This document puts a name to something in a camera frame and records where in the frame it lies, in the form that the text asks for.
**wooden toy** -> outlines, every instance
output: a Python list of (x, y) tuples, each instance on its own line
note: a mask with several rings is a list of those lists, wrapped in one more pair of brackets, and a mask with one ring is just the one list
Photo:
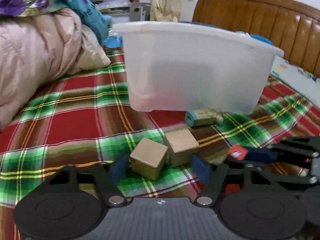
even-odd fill
[(191, 127), (223, 122), (223, 113), (214, 109), (200, 109), (186, 112), (185, 122)]
[(156, 180), (165, 163), (167, 151), (167, 146), (143, 138), (130, 154), (131, 169), (148, 179)]
[(177, 167), (191, 162), (191, 156), (199, 151), (199, 144), (188, 129), (166, 133), (164, 145), (168, 146), (170, 166)]

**white plastic container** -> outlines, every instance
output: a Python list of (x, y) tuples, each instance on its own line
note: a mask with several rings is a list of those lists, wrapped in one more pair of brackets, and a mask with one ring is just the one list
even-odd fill
[(113, 29), (123, 37), (136, 111), (215, 108), (250, 114), (275, 55), (284, 55), (246, 35), (201, 25), (130, 22)]

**red plaid bedspread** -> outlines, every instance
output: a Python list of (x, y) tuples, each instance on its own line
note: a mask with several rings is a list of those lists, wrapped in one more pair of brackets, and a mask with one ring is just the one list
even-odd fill
[[(112, 65), (64, 77), (37, 91), (0, 134), (0, 239), (21, 239), (12, 211), (16, 203), (66, 164), (112, 162), (131, 152), (143, 137), (162, 142), (165, 132), (185, 126), (185, 112), (136, 112), (130, 108), (124, 55), (107, 50)], [(263, 147), (283, 136), (320, 134), (320, 110), (270, 77), (251, 116), (228, 114), (221, 125), (191, 129), (200, 156), (222, 161), (233, 144)], [(281, 174), (305, 171), (284, 163)], [(126, 196), (194, 198), (202, 185), (190, 167), (165, 166), (151, 182), (129, 171), (118, 185)]]

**metal screw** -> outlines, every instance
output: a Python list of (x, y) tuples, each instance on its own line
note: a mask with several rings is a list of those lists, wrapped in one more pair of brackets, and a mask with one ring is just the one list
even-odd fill
[(312, 177), (312, 178), (309, 179), (309, 182), (310, 182), (311, 184), (315, 184), (315, 183), (318, 182), (318, 178), (314, 176), (314, 177)]
[(112, 196), (109, 198), (109, 202), (113, 205), (118, 205), (124, 202), (124, 198), (121, 196)]
[(313, 154), (312, 154), (312, 157), (318, 157), (319, 156), (319, 153), (318, 152), (314, 152)]
[(163, 199), (158, 200), (157, 203), (158, 203), (159, 205), (163, 205), (163, 204), (165, 204), (165, 200), (163, 200)]
[(212, 203), (212, 199), (209, 197), (200, 197), (197, 198), (197, 203), (202, 206), (209, 206)]

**bedding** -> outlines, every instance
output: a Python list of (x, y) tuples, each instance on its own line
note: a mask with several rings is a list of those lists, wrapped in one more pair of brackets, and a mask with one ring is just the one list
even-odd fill
[(97, 69), (109, 63), (94, 33), (69, 8), (2, 20), (0, 132), (38, 87), (66, 73)]
[[(0, 133), (0, 239), (21, 239), (13, 222), (14, 206), (62, 166), (112, 162), (144, 137), (162, 143), (166, 132), (186, 127), (185, 112), (132, 110), (123, 51), (105, 50), (109, 67), (64, 76), (40, 88)], [(222, 124), (190, 131), (200, 144), (199, 155), (221, 162), (233, 144), (263, 147), (283, 136), (319, 135), (320, 110), (270, 76), (250, 116), (226, 114)], [(284, 163), (270, 167), (280, 174), (307, 172)], [(194, 199), (203, 185), (189, 166), (166, 165), (155, 182), (129, 171), (118, 187), (127, 197)]]
[(89, 0), (0, 0), (1, 16), (30, 17), (62, 8), (72, 9), (81, 22), (94, 32), (100, 44), (108, 37), (110, 22)]

